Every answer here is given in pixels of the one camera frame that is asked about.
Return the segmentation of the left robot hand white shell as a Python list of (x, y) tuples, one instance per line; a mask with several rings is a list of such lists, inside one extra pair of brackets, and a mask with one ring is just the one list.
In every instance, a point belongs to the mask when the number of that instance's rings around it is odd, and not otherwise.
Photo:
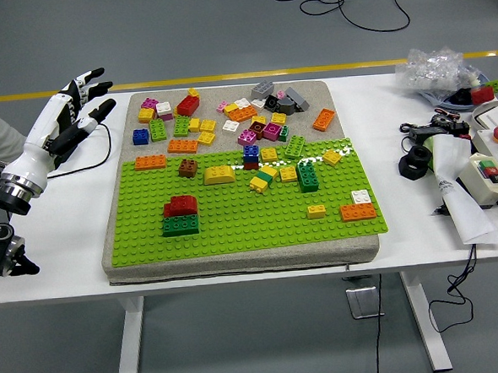
[(113, 99), (107, 99), (84, 117), (79, 115), (90, 100), (108, 93), (111, 82), (91, 82), (103, 73), (103, 68), (83, 73), (49, 99), (24, 142), (22, 155), (3, 170), (2, 181), (37, 186), (41, 192), (46, 189), (57, 157), (84, 141), (116, 105)]

